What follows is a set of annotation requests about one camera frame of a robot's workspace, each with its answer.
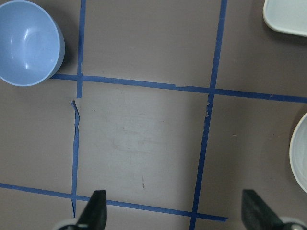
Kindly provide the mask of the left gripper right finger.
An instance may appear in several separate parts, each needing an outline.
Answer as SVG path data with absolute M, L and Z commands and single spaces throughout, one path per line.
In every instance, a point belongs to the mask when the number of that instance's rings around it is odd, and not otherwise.
M 247 230 L 279 230 L 283 222 L 254 191 L 244 189 L 241 200 L 241 220 Z

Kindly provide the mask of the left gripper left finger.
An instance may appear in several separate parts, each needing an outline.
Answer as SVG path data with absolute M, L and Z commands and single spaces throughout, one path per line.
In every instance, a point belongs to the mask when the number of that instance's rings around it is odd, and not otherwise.
M 77 220 L 77 230 L 104 230 L 107 222 L 106 191 L 96 190 Z

